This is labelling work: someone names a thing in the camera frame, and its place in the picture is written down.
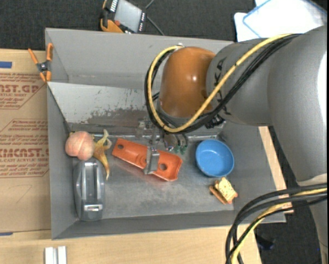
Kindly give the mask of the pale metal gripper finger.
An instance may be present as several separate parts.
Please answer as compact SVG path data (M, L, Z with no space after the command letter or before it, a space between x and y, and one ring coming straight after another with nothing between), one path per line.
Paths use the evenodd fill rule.
M160 158L160 153L157 147L148 146L146 152L146 166L144 168L144 174L152 174L158 168L158 162Z
M138 126L135 129L135 138L144 141L147 145L153 144L154 129L152 121L142 119L138 121Z

